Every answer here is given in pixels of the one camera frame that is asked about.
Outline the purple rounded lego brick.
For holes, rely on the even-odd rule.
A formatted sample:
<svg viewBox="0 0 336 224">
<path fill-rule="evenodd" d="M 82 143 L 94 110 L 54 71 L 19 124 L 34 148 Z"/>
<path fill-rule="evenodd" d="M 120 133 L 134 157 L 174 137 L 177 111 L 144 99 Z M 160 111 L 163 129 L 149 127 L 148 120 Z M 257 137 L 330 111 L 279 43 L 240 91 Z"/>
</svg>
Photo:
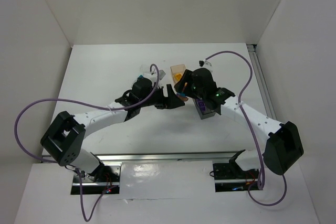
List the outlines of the purple rounded lego brick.
<svg viewBox="0 0 336 224">
<path fill-rule="evenodd" d="M 206 105 L 202 100 L 198 100 L 197 105 L 202 111 L 206 110 Z"/>
</svg>

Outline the yellow square lego brick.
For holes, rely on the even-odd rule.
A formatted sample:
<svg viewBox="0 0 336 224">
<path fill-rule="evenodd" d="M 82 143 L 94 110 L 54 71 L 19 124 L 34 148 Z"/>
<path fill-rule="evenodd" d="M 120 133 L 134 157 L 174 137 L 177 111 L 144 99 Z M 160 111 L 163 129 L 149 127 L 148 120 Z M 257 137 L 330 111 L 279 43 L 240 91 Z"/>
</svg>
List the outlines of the yellow square lego brick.
<svg viewBox="0 0 336 224">
<path fill-rule="evenodd" d="M 177 73 L 174 75 L 175 79 L 179 81 L 182 78 L 182 75 L 180 73 Z"/>
</svg>

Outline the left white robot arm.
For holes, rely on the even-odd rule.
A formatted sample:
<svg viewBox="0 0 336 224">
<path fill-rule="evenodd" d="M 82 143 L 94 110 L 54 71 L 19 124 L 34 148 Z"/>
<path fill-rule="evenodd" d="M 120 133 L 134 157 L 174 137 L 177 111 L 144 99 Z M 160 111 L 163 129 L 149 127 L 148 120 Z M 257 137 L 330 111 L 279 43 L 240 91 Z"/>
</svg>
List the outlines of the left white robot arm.
<svg viewBox="0 0 336 224">
<path fill-rule="evenodd" d="M 172 86 L 168 84 L 166 87 L 167 95 L 162 87 L 154 88 L 150 79 L 141 77 L 105 110 L 77 115 L 60 112 L 40 143 L 59 166 L 74 166 L 98 181 L 111 170 L 96 155 L 82 148 L 84 139 L 101 129 L 134 118 L 143 107 L 176 109 L 184 106 L 184 101 L 174 93 Z"/>
</svg>

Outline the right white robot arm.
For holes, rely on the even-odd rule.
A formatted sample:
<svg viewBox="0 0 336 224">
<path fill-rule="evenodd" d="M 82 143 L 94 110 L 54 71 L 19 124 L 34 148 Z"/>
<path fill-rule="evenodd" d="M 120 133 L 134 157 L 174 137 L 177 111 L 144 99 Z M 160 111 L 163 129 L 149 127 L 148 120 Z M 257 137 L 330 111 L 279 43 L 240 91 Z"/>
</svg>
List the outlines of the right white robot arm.
<svg viewBox="0 0 336 224">
<path fill-rule="evenodd" d="M 174 87 L 178 93 L 200 99 L 217 114 L 230 118 L 248 130 L 253 129 L 255 137 L 264 144 L 265 149 L 261 155 L 257 151 L 239 154 L 235 162 L 240 169 L 260 167 L 259 161 L 262 159 L 271 172 L 283 175 L 304 154 L 294 123 L 281 123 L 239 101 L 232 91 L 216 85 L 208 69 L 185 70 Z"/>
</svg>

